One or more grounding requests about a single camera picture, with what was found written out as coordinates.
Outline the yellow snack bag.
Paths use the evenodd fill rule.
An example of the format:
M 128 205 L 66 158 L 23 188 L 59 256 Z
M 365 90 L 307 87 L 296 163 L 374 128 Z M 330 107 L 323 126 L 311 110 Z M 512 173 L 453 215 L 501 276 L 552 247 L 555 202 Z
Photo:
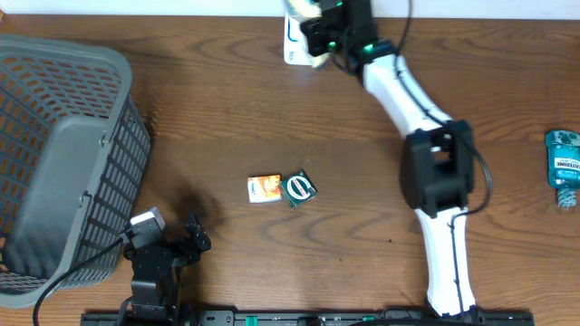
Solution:
M 321 70 L 330 59 L 326 45 L 318 48 L 319 23 L 323 18 L 323 6 L 315 0 L 284 0 L 285 32 L 284 59 L 290 65 L 309 65 Z

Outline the small orange packet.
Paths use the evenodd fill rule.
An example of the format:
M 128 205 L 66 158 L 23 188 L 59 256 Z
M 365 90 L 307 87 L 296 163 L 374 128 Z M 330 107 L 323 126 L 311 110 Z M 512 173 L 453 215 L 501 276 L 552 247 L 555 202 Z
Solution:
M 281 200 L 280 182 L 279 174 L 249 177 L 246 181 L 249 202 L 263 204 Z

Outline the green round-label box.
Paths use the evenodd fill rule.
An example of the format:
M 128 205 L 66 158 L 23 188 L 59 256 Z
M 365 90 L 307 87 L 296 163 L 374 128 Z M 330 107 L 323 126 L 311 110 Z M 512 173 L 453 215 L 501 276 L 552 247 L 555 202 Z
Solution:
M 292 209 L 314 199 L 318 194 L 314 183 L 303 170 L 283 179 L 279 188 Z

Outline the teal mouthwash bottle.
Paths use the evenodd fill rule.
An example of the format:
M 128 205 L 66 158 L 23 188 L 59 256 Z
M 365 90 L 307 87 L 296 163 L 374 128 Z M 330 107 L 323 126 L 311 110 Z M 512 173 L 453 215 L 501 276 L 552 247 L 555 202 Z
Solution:
M 579 134 L 570 130 L 552 130 L 546 135 L 548 183 L 556 191 L 559 207 L 577 205 L 579 190 Z

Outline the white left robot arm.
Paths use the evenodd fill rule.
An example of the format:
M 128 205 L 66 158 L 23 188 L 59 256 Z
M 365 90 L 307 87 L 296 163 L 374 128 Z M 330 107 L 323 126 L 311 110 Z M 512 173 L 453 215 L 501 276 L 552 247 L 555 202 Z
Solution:
M 194 213 L 184 225 L 186 233 L 174 240 L 165 236 L 165 226 L 154 207 L 131 218 L 121 234 L 133 277 L 118 325 L 182 325 L 186 320 L 180 312 L 182 270 L 200 260 L 211 240 Z

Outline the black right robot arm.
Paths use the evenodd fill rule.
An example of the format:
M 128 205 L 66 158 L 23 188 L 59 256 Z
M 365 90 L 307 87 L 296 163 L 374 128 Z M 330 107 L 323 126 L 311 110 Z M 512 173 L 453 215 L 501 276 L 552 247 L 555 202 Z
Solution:
M 476 304 L 466 249 L 473 189 L 471 129 L 430 100 L 410 73 L 402 42 L 382 39 L 368 1 L 288 1 L 313 63 L 342 59 L 401 134 L 401 192 L 420 222 L 429 268 L 427 301 L 442 319 L 467 320 Z

